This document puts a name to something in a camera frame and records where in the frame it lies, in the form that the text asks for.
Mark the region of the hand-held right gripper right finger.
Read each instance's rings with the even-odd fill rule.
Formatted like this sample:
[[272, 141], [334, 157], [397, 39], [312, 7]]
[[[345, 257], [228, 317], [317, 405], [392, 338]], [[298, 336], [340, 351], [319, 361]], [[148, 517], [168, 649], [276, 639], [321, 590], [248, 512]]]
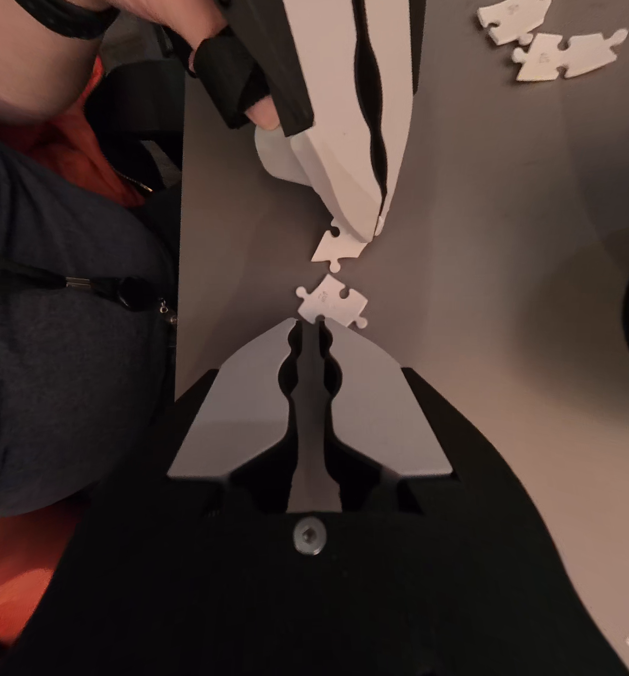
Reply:
[[331, 439], [398, 478], [446, 477], [453, 468], [400, 363], [368, 338], [320, 323]]

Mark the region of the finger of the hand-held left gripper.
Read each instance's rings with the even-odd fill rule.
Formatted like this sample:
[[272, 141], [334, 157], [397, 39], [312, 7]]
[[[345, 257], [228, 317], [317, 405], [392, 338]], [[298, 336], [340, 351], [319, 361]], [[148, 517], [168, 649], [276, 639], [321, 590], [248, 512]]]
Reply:
[[403, 163], [419, 85], [426, 1], [353, 1], [357, 30], [356, 92], [370, 133], [370, 167], [378, 206], [377, 236], [385, 225]]
[[356, 87], [353, 3], [287, 1], [286, 15], [314, 113], [291, 148], [331, 215], [358, 240], [371, 241], [381, 193]]

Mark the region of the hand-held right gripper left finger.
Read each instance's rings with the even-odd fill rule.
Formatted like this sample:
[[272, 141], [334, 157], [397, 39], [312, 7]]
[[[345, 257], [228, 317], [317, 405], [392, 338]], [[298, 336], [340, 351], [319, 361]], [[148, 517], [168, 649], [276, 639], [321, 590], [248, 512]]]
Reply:
[[225, 479], [287, 438], [299, 376], [302, 323], [287, 318], [220, 367], [168, 471], [174, 479]]

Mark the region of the white puzzle piece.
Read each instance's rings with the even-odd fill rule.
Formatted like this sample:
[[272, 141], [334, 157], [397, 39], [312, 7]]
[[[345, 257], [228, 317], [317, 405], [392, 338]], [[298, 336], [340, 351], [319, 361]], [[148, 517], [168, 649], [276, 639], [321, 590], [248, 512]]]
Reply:
[[528, 46], [544, 22], [552, 1], [501, 1], [479, 7], [477, 20], [496, 46]]
[[344, 283], [332, 275], [326, 275], [312, 292], [308, 292], [305, 287], [298, 287], [295, 294], [302, 301], [298, 314], [310, 324], [323, 317], [333, 319], [342, 326], [355, 324], [361, 330], [366, 328], [369, 322], [362, 314], [368, 299], [355, 289], [348, 289], [343, 296], [345, 290]]
[[352, 231], [334, 218], [310, 261], [326, 262], [329, 273], [335, 275], [341, 270], [341, 260], [359, 258], [367, 245], [367, 242], [360, 241]]

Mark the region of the joined white puzzle pieces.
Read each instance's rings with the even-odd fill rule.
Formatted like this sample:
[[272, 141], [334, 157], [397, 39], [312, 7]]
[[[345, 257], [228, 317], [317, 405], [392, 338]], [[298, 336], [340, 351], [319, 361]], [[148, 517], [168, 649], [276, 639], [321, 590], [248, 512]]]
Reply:
[[527, 50], [514, 49], [512, 61], [520, 65], [517, 82], [545, 82], [556, 80], [560, 72], [565, 79], [573, 79], [599, 70], [617, 59], [614, 48], [627, 39], [629, 30], [616, 30], [610, 37], [601, 32], [569, 38], [565, 48], [561, 35], [538, 33]]

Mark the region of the person's left hand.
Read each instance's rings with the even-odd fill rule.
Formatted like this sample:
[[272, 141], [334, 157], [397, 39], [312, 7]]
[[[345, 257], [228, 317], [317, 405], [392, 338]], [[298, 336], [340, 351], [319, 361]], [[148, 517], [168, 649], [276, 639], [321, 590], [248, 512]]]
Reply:
[[99, 7], [113, 6], [149, 22], [172, 29], [192, 48], [189, 67], [200, 45], [220, 34], [227, 21], [214, 1], [100, 1]]

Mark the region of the black wristband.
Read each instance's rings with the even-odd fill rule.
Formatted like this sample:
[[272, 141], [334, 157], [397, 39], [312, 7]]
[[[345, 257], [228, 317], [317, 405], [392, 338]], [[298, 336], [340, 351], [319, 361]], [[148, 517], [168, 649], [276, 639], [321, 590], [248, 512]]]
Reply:
[[69, 1], [15, 2], [50, 31], [66, 38], [81, 40], [103, 37], [120, 14], [120, 10], [115, 7], [94, 11]]

